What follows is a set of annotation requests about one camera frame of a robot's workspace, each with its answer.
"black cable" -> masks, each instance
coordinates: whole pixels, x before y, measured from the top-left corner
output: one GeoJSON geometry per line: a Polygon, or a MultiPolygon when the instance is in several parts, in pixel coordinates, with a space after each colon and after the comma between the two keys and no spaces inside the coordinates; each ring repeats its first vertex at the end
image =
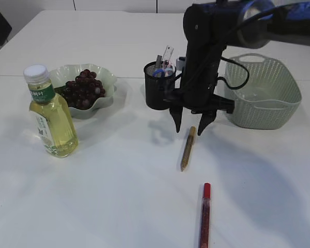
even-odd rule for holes
{"type": "Polygon", "coordinates": [[[275,8],[261,12],[259,14],[256,14],[250,18],[248,18],[247,20],[243,21],[240,25],[235,26],[234,28],[232,28],[230,31],[228,31],[226,33],[226,35],[224,35],[223,38],[221,38],[215,45],[213,45],[210,48],[210,51],[208,52],[207,56],[205,57],[205,59],[201,62],[201,64],[199,65],[199,67],[197,68],[197,70],[195,71],[195,73],[191,76],[191,78],[185,83],[185,85],[183,87],[180,87],[179,89],[177,89],[177,93],[183,93],[188,87],[189,84],[197,77],[201,74],[202,70],[204,69],[204,67],[207,65],[208,60],[211,57],[211,53],[214,49],[217,49],[219,46],[224,45],[226,42],[226,39],[232,35],[233,33],[235,33],[236,31],[244,28],[245,26],[249,25],[250,23],[257,21],[260,18],[266,17],[270,14],[272,14],[275,11],[275,8]]]}
{"type": "Polygon", "coordinates": [[[237,65],[237,66],[242,67],[242,68],[247,72],[247,77],[246,77],[245,81],[244,81],[242,84],[240,84],[239,86],[230,86],[230,85],[228,84],[226,78],[224,78],[224,77],[222,77],[222,76],[217,77],[217,80],[224,81],[224,83],[226,84],[226,86],[227,86],[229,89],[232,89],[232,90],[237,90],[237,89],[241,89],[242,87],[244,87],[244,86],[248,83],[249,76],[250,76],[248,69],[247,69],[244,65],[242,65],[242,64],[240,64],[240,63],[234,61],[233,59],[224,58],[224,57],[221,57],[221,59],[222,59],[223,61],[228,62],[228,63],[232,63],[232,64],[235,64],[235,65],[237,65]]]}

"green bottle label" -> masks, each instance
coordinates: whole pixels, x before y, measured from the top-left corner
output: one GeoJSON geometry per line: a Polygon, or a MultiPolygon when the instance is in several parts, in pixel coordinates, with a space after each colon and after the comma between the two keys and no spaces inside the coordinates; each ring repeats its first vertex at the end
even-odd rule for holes
{"type": "Polygon", "coordinates": [[[49,102],[55,96],[53,85],[48,86],[45,89],[33,90],[30,89],[31,96],[36,102],[49,102]]]}

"pen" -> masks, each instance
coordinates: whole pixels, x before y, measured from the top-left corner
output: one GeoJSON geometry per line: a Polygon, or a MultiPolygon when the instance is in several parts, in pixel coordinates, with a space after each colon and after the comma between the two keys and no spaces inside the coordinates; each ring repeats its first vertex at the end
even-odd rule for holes
{"type": "Polygon", "coordinates": [[[209,183],[205,183],[202,198],[199,248],[208,248],[210,227],[210,195],[211,185],[209,183]]]}
{"type": "Polygon", "coordinates": [[[195,139],[195,132],[196,132],[196,128],[191,127],[190,133],[189,133],[187,141],[186,141],[184,153],[182,155],[181,163],[180,163],[180,170],[182,172],[187,167],[188,160],[190,159],[190,154],[191,154],[192,146],[193,146],[194,139],[195,139]]]}

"pen holder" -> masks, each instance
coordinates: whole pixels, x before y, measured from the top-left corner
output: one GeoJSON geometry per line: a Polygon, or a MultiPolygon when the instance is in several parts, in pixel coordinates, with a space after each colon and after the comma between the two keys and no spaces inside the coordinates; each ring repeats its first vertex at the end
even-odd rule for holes
{"type": "Polygon", "coordinates": [[[144,67],[145,88],[146,88],[146,104],[153,110],[166,110],[170,107],[170,103],[164,101],[165,92],[175,88],[176,67],[170,76],[156,77],[155,61],[144,67]]]}

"pen cap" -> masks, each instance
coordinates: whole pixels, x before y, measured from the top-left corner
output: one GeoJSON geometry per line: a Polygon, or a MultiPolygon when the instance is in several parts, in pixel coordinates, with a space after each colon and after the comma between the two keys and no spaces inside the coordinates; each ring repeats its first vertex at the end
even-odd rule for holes
{"type": "Polygon", "coordinates": [[[209,198],[211,195],[211,185],[209,183],[205,183],[204,189],[203,189],[203,198],[209,198]]]}
{"type": "Polygon", "coordinates": [[[165,101],[165,93],[175,88],[176,68],[169,76],[153,76],[156,62],[151,62],[144,67],[146,104],[153,110],[166,110],[170,103],[165,101]]]}

